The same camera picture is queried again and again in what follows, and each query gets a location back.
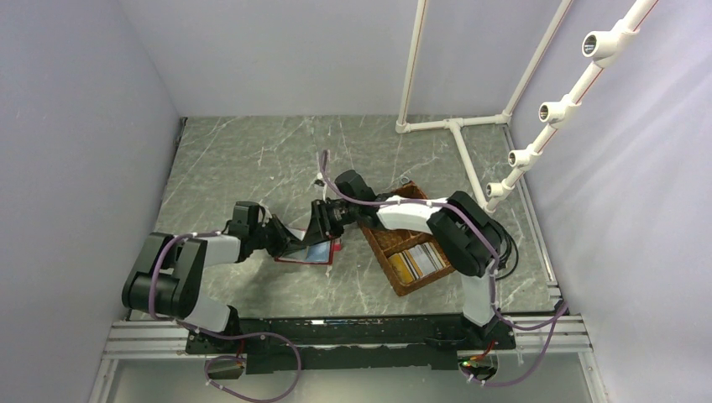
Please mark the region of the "red leather card holder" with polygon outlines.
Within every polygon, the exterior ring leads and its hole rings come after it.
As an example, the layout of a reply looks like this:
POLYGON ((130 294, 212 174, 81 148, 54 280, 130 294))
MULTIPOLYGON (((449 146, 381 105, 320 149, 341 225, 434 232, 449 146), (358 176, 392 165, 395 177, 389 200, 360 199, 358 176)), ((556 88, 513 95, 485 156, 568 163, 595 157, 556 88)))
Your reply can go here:
POLYGON ((274 257, 275 262, 293 264, 331 265, 334 254, 341 249, 339 238, 290 250, 281 256, 274 257))

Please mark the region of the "white card stack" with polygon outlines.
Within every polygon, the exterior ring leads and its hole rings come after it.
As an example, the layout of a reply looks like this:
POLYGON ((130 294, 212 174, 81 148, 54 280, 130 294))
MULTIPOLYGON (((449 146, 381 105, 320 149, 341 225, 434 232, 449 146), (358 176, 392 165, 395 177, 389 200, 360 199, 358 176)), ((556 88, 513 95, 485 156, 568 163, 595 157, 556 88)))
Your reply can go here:
POLYGON ((398 279, 404 284, 422 280, 444 269, 447 264, 434 243, 420 243, 387 258, 398 279))

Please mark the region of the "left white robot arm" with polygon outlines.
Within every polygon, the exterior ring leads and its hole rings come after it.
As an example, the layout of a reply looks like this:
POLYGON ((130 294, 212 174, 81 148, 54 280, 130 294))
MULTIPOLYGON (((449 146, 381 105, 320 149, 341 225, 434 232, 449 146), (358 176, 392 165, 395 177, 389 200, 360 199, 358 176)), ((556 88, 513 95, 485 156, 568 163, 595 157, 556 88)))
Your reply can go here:
POLYGON ((205 269, 241 263, 256 250, 279 257, 300 249, 303 238, 302 232, 285 226, 265 206, 239 201, 219 230, 149 234, 124 283, 122 303, 155 320, 207 332, 216 350, 231 352, 242 337, 238 310, 202 294, 205 269))

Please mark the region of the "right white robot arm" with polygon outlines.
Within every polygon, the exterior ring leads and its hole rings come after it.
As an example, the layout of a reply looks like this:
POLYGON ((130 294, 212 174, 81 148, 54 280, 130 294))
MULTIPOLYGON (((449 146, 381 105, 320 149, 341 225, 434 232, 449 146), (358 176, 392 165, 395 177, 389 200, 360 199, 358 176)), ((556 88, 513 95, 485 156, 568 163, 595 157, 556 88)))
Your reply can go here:
POLYGON ((495 337, 495 281, 502 236, 492 219, 463 191, 440 199, 376 194, 355 170, 336 180, 323 178, 335 199, 316 200, 306 232, 298 239, 310 246, 339 238, 345 226, 358 223, 372 230, 407 230, 431 235, 449 264, 461 275, 464 304, 463 339, 483 348, 495 337))

